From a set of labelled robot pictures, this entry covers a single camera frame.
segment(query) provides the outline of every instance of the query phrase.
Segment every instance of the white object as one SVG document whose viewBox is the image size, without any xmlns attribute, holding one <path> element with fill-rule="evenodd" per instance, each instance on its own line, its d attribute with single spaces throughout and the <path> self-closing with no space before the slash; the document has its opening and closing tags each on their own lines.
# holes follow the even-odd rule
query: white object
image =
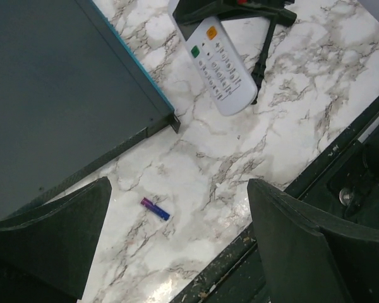
<svg viewBox="0 0 379 303">
<path fill-rule="evenodd" d="M 178 2 L 170 0 L 169 16 L 211 98 L 223 116 L 237 114 L 257 96 L 258 89 L 253 78 L 218 18 L 204 19 L 184 37 L 172 15 Z"/>
</svg>

